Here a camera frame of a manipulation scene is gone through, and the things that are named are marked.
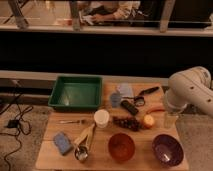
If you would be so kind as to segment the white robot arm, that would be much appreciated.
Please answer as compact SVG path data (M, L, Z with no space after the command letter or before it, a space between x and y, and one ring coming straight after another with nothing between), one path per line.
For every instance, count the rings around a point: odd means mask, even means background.
M213 117L211 74L206 68L197 66L176 72L169 77L168 86L162 98L165 128L169 129L175 124L188 104Z

